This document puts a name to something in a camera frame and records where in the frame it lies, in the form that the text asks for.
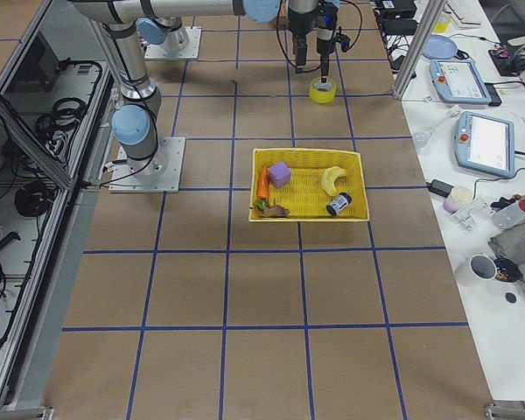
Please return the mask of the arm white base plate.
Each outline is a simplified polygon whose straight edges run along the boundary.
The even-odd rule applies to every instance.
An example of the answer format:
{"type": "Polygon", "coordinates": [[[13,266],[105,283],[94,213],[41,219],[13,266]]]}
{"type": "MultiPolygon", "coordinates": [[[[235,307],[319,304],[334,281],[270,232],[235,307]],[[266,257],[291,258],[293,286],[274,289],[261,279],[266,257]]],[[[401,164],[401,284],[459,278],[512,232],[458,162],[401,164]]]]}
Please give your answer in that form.
{"type": "Polygon", "coordinates": [[[202,28],[198,26],[182,26],[176,31],[155,31],[147,35],[148,46],[144,58],[156,60],[196,60],[200,51],[202,28]]]}
{"type": "Polygon", "coordinates": [[[143,162],[127,162],[126,152],[120,146],[118,159],[126,162],[112,172],[118,181],[108,184],[113,193],[177,193],[180,187],[186,139],[183,136],[165,136],[158,140],[154,158],[143,162]]]}

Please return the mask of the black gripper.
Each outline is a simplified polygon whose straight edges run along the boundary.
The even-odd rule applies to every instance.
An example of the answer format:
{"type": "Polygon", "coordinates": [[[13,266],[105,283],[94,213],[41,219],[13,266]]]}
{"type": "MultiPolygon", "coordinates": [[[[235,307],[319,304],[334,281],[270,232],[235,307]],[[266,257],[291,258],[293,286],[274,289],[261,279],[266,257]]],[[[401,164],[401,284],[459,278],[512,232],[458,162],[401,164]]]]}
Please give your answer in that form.
{"type": "Polygon", "coordinates": [[[307,35],[313,31],[315,17],[313,12],[289,12],[288,30],[293,38],[293,53],[295,59],[295,73],[303,74],[307,58],[307,35]]]}
{"type": "Polygon", "coordinates": [[[339,44],[342,52],[348,50],[348,36],[342,32],[342,28],[317,29],[317,53],[320,59],[320,81],[326,83],[329,74],[329,56],[335,51],[335,46],[339,44]]]}

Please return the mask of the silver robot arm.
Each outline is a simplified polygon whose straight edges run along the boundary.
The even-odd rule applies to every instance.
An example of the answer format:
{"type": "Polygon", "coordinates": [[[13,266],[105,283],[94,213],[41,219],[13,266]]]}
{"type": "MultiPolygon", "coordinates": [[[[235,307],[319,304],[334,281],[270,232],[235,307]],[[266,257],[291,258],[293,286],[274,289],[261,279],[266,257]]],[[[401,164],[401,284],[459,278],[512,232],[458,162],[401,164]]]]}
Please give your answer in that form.
{"type": "Polygon", "coordinates": [[[276,18],[278,1],[74,1],[73,7],[99,27],[98,38],[118,74],[122,107],[112,127],[128,163],[129,174],[145,183],[167,168],[157,133],[161,92],[150,77],[140,38],[177,47],[183,17],[247,16],[258,23],[276,18]]]}
{"type": "Polygon", "coordinates": [[[340,5],[333,1],[319,1],[316,16],[317,53],[320,60],[320,82],[327,83],[330,55],[339,44],[343,53],[350,47],[351,39],[337,27],[340,5]]]}

